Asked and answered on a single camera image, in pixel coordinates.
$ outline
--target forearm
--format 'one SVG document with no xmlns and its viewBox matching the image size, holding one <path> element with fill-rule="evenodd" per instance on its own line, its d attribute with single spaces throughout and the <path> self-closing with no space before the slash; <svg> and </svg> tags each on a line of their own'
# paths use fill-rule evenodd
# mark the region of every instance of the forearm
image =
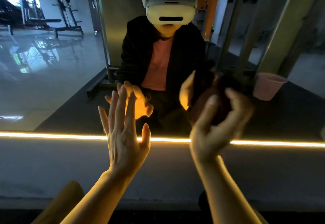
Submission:
<svg viewBox="0 0 325 224">
<path fill-rule="evenodd" d="M 110 170 L 104 172 L 61 224 L 107 224 L 131 180 Z"/>
<path fill-rule="evenodd" d="M 261 223 L 220 161 L 196 162 L 214 223 Z"/>
</svg>

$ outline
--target orange light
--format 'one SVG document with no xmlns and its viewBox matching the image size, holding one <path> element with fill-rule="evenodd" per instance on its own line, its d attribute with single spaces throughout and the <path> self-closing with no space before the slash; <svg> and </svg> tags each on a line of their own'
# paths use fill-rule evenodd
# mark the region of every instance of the orange light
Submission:
<svg viewBox="0 0 325 224">
<path fill-rule="evenodd" d="M 106 140 L 106 136 L 87 136 L 87 135 L 68 135 L 68 134 L 41 134 L 41 133 L 17 133 L 17 132 L 0 132 L 0 137 L 21 137 L 21 138 L 51 138 L 51 139 L 68 139 L 68 140 Z M 152 137 L 152 142 L 171 142 L 171 143 L 190 143 L 188 138 L 164 138 Z M 230 142 L 236 145 L 256 145 L 256 146 L 295 146 L 295 147 L 321 147 L 325 148 L 325 142 L 295 142 L 295 141 L 248 141 L 234 140 Z"/>
</svg>

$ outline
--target pink shirt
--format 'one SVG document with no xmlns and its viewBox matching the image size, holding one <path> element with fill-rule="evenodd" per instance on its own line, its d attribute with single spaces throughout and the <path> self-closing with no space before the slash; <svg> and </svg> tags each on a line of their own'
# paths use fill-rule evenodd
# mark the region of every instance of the pink shirt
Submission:
<svg viewBox="0 0 325 224">
<path fill-rule="evenodd" d="M 150 65 L 141 87 L 151 90 L 166 90 L 167 67 L 173 39 L 173 37 L 165 41 L 159 39 L 153 44 Z"/>
</svg>

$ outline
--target pink bucket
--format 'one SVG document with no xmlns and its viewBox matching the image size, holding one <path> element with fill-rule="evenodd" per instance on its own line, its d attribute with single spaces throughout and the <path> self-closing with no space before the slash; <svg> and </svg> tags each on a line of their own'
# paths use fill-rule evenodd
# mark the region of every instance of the pink bucket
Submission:
<svg viewBox="0 0 325 224">
<path fill-rule="evenodd" d="M 263 101 L 270 101 L 286 82 L 288 80 L 279 75 L 260 72 L 257 74 L 253 96 Z"/>
</svg>

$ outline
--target white vr headset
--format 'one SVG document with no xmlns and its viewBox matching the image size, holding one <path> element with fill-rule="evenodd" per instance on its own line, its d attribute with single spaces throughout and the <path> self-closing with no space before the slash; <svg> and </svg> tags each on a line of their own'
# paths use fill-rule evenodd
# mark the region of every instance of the white vr headset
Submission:
<svg viewBox="0 0 325 224">
<path fill-rule="evenodd" d="M 197 0 L 142 0 L 153 25 L 187 25 L 195 15 Z"/>
</svg>

